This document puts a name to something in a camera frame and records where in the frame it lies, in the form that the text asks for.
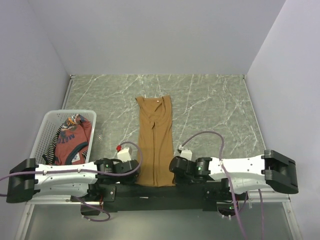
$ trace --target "black clamp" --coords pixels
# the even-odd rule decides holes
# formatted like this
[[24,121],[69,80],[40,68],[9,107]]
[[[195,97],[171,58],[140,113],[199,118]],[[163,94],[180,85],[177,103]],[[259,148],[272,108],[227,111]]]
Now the black clamp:
[[264,150],[265,182],[270,185],[276,192],[282,194],[297,194],[298,179],[296,162],[291,158],[280,154],[274,150]]
[[[139,165],[137,160],[122,162],[119,159],[109,158],[101,158],[95,161],[94,164],[97,166],[98,171],[111,174],[125,174],[136,169]],[[137,180],[139,172],[140,169],[137,169],[137,171],[127,176],[108,176],[97,174],[95,177],[98,179],[97,183],[99,184],[115,184],[117,182],[122,184],[134,184]]]
[[181,156],[175,156],[169,165],[169,171],[174,173],[176,184],[188,184],[191,181],[205,183],[209,174],[209,162],[211,157],[200,157],[196,161],[190,161]]
[[[35,158],[28,158],[11,169],[10,174],[35,171],[38,165]],[[9,177],[6,202],[9,204],[23,203],[32,199],[33,195],[40,190],[35,190],[38,180],[34,174],[18,175]]]

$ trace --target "cable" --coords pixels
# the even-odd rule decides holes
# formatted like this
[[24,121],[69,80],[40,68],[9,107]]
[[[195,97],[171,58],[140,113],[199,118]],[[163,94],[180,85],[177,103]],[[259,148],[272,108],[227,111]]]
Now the cable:
[[[140,147],[135,144],[134,142],[132,141],[124,141],[122,143],[120,143],[119,145],[124,145],[124,144],[131,144],[133,146],[136,147],[136,149],[138,150],[138,152],[140,153],[140,162],[138,164],[138,166],[136,166],[135,169],[129,171],[129,172],[126,172],[126,173],[109,173],[109,172],[104,172],[104,171],[98,171],[98,170],[91,170],[91,169],[80,169],[80,172],[87,172],[87,173],[96,173],[96,174],[102,174],[102,175],[107,175],[107,176],[115,176],[115,177],[121,177],[121,176],[128,176],[128,175],[131,175],[133,173],[135,173],[141,166],[142,162],[143,162],[143,154],[142,154],[142,151],[140,149]],[[72,169],[72,170],[52,170],[52,171],[47,171],[46,173],[47,174],[63,174],[63,173],[77,173],[79,170],[78,169]],[[44,174],[43,171],[22,171],[22,172],[14,172],[14,173],[10,173],[9,175],[7,176],[4,176],[4,177],[1,177],[0,178],[0,182],[4,179],[7,179],[7,178],[10,178],[10,177],[15,177],[15,176],[20,176],[20,175],[35,175],[35,174]],[[7,194],[2,194],[0,193],[0,197],[7,197]],[[101,209],[101,208],[97,208],[95,206],[92,206],[86,202],[84,202],[82,199],[80,199],[79,197],[76,197],[75,198],[81,202],[82,204],[86,205],[87,207],[91,208],[91,209],[94,209],[94,210],[98,210],[102,213],[105,213],[108,215],[108,218],[106,219],[102,219],[102,220],[96,220],[96,219],[91,219],[87,216],[83,216],[83,218],[89,220],[89,221],[92,221],[92,222],[105,222],[105,221],[108,221],[111,216],[110,216],[110,213]]]
[[243,205],[241,206],[241,208],[240,208],[240,210],[239,210],[239,213],[241,213],[242,210],[245,208],[245,205],[246,205],[246,203],[247,203],[247,200],[248,200],[248,192],[246,192],[245,199],[244,199],[244,201],[243,201]]
[[99,212],[102,212],[102,213],[108,215],[108,217],[107,217],[106,219],[101,219],[101,220],[92,219],[92,218],[90,218],[90,217],[87,217],[87,216],[82,215],[84,219],[87,219],[87,220],[92,221],[92,222],[97,222],[97,223],[102,223],[102,222],[106,222],[106,221],[110,220],[110,218],[111,218],[110,213],[107,212],[106,210],[104,210],[103,208],[97,208],[97,207],[95,207],[95,206],[92,206],[92,205],[86,203],[85,201],[83,201],[81,198],[79,198],[79,197],[77,197],[77,196],[75,196],[75,198],[76,198],[80,203],[82,203],[83,205],[85,205],[85,206],[87,206],[87,207],[89,207],[89,208],[91,208],[91,209],[98,210]]
[[261,190],[258,189],[259,197],[260,197],[260,203],[261,203],[261,240],[265,239],[265,216],[264,216],[264,203],[262,200],[262,193]]
[[210,200],[216,201],[217,203],[232,204],[232,201],[225,201],[225,200],[219,200],[219,199],[210,199]]
[[225,139],[224,139],[224,137],[223,137],[220,133],[218,133],[218,132],[216,132],[216,131],[200,131],[200,132],[194,134],[193,136],[191,136],[190,138],[188,138],[184,143],[182,143],[181,146],[183,147],[184,145],[186,145],[186,144],[187,144],[191,139],[193,139],[195,136],[198,136],[198,135],[200,135],[200,134],[205,134],[205,133],[207,133],[207,134],[215,134],[215,135],[217,135],[217,136],[219,136],[219,137],[221,138],[221,147],[220,147],[220,150],[219,150],[219,156],[218,156],[218,158],[219,158],[219,160],[220,160],[221,167],[222,167],[222,169],[223,169],[226,177],[227,177],[228,180],[229,180],[230,192],[231,192],[232,201],[233,201],[233,207],[234,207],[234,213],[235,213],[236,219],[237,219],[237,221],[238,221],[238,225],[239,225],[239,227],[240,227],[240,230],[241,230],[241,232],[242,232],[243,237],[247,240],[248,237],[247,237],[246,231],[245,231],[245,229],[244,229],[244,226],[243,226],[243,224],[242,224],[242,221],[241,221],[241,219],[240,219],[240,215],[239,215],[239,212],[238,212],[238,209],[237,209],[237,200],[236,200],[236,195],[235,195],[235,191],[234,191],[234,186],[233,186],[233,184],[232,184],[231,177],[230,177],[227,169],[225,168],[225,166],[224,166],[224,164],[223,164],[223,160],[222,160],[222,151],[223,151],[224,146],[225,146]]

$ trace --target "metal frame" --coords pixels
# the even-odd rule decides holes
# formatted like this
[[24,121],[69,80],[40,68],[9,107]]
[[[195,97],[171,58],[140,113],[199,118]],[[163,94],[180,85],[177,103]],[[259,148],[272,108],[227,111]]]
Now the metal frame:
[[[71,91],[73,81],[74,81],[73,75],[70,75],[69,85],[66,90],[66,94],[65,94],[65,97],[63,100],[63,105],[62,105],[61,109],[65,109],[65,107],[66,107],[66,103],[69,98],[69,93]],[[255,119],[258,122],[253,106],[252,106],[252,109],[254,112]],[[262,137],[262,141],[263,141],[264,148],[266,148],[263,137]],[[282,203],[283,204],[283,208],[285,210],[285,215],[287,218],[287,222],[288,222],[293,240],[302,240],[303,237],[302,237],[301,231],[299,229],[299,225],[298,225],[296,216],[294,214],[289,195],[278,193],[278,192],[272,191],[270,189],[262,189],[261,192],[262,192],[262,197],[263,197],[264,203]],[[260,196],[259,196],[259,193],[257,190],[250,191],[248,193],[248,197],[249,197],[248,202],[250,205],[251,205],[251,203],[259,203],[260,202]],[[41,197],[33,198],[32,200],[28,201],[25,205],[25,208],[24,208],[24,211],[23,211],[23,214],[21,217],[21,221],[20,221],[20,224],[19,224],[19,227],[17,229],[17,232],[16,232],[14,239],[15,240],[24,240],[25,239],[35,205],[80,205],[80,204],[81,204],[80,202],[71,202],[69,195],[41,196]],[[98,202],[91,202],[91,204],[98,205],[99,203]]]
[[282,204],[293,240],[303,240],[291,202],[283,202]]

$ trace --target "striped fabric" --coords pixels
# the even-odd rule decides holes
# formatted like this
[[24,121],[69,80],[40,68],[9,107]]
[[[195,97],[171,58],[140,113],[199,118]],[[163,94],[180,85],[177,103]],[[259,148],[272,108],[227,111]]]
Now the striped fabric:
[[53,139],[51,140],[48,148],[46,149],[45,154],[42,155],[45,161],[45,164],[47,165],[53,165],[55,163],[55,149],[56,149],[58,138],[59,138],[61,129],[63,128],[63,125],[64,124],[61,124],[59,129],[56,131]]
[[82,156],[84,159],[87,159],[87,154],[88,154],[88,150],[86,150],[82,153]]

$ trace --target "clothing in basket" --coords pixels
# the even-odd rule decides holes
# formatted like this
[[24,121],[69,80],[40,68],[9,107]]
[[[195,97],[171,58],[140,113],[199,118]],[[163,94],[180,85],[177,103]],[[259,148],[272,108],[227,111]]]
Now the clothing in basket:
[[45,154],[48,165],[77,165],[86,162],[92,125],[80,114],[69,117],[58,129]]

